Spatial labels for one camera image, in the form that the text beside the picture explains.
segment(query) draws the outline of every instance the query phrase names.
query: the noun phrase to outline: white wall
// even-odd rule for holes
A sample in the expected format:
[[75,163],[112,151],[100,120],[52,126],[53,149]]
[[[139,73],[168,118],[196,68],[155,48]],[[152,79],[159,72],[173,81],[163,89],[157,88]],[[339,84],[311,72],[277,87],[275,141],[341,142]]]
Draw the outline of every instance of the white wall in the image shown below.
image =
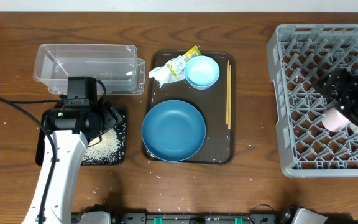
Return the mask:
[[358,0],[0,0],[0,11],[358,12]]

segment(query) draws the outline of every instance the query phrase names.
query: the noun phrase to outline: plastic crate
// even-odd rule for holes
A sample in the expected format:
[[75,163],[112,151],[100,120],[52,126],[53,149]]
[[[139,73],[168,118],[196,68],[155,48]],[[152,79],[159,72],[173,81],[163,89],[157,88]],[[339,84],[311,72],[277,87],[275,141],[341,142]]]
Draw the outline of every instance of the plastic crate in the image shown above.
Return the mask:
[[358,74],[358,24],[280,25],[267,44],[277,103],[281,170],[287,177],[358,177],[358,134],[321,124],[333,105],[311,87],[334,68]]

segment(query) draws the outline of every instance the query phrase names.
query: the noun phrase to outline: yellow packet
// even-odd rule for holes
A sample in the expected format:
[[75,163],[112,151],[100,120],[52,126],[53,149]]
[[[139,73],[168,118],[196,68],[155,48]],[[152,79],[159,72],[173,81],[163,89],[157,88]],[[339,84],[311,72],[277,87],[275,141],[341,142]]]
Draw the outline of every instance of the yellow packet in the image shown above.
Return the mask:
[[201,52],[198,50],[197,45],[192,47],[189,51],[187,51],[184,55],[173,59],[171,62],[167,63],[167,67],[172,72],[174,76],[178,76],[178,74],[185,69],[186,63],[192,59],[193,57],[200,56]]

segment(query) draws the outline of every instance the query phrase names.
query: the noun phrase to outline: transparent container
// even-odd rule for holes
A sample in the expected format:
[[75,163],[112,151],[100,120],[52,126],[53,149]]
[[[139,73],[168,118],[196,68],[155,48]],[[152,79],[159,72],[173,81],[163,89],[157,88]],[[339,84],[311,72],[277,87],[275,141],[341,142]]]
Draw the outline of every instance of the transparent container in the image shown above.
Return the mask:
[[[35,60],[34,80],[52,94],[67,92],[68,77],[101,80],[109,95],[140,95],[144,90],[145,63],[133,45],[43,44]],[[98,94],[103,89],[98,85]]]

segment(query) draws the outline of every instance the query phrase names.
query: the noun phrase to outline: crumpled plastic wrapper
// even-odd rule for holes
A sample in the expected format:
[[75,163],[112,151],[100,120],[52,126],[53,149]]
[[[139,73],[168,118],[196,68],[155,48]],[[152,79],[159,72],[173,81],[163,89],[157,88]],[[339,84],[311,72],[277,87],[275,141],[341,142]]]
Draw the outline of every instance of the crumpled plastic wrapper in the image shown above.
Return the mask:
[[186,78],[185,71],[181,71],[177,76],[174,76],[167,66],[167,64],[176,60],[177,58],[171,59],[163,67],[156,67],[149,72],[150,78],[155,78],[158,82],[160,82],[160,88],[166,83],[178,82]]

